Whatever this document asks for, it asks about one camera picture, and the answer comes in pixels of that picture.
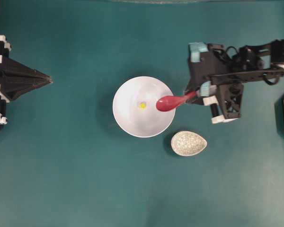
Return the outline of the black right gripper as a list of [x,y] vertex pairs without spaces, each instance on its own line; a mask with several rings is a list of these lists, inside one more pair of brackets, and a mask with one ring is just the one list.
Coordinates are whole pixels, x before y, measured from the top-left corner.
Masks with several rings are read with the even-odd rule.
[[188,67],[190,80],[185,94],[196,91],[197,95],[188,97],[186,103],[209,106],[212,113],[212,123],[226,123],[217,100],[217,86],[241,83],[239,81],[218,81],[215,75],[230,73],[230,57],[222,45],[205,44],[201,42],[189,43]]

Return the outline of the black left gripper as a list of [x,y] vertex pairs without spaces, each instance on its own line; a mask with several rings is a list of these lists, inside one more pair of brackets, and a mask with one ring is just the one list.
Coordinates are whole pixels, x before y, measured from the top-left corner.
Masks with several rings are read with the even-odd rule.
[[[10,43],[7,42],[4,35],[0,35],[0,130],[8,123],[6,117],[7,103],[17,100],[27,92],[52,84],[51,77],[10,59],[8,57],[10,51]],[[3,80],[3,72],[18,77],[38,79],[27,83],[24,81],[8,81]]]

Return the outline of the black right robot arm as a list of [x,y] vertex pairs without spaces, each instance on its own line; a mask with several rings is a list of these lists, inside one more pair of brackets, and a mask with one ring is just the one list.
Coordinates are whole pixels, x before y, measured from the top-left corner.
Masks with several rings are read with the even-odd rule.
[[244,84],[263,81],[273,86],[284,76],[284,40],[239,49],[206,43],[188,47],[190,81],[185,93],[196,95],[187,103],[209,106],[212,123],[241,117]]

